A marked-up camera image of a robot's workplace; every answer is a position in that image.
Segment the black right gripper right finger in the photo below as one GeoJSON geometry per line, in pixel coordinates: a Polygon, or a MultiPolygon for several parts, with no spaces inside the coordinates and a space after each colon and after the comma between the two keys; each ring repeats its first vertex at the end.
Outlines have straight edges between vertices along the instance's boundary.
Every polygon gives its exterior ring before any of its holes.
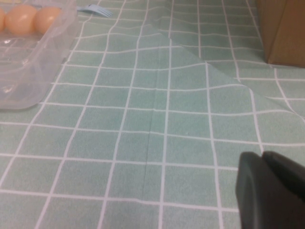
{"type": "Polygon", "coordinates": [[[305,167],[274,151],[264,151],[263,160],[290,191],[305,190],[305,167]]]}

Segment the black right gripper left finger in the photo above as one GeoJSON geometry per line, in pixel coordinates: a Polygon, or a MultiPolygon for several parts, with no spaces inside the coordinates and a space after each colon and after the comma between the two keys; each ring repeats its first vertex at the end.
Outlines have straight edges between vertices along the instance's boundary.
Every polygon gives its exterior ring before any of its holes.
{"type": "Polygon", "coordinates": [[[243,152],[235,194],[243,229],[303,229],[305,191],[287,189],[254,152],[243,152]]]}

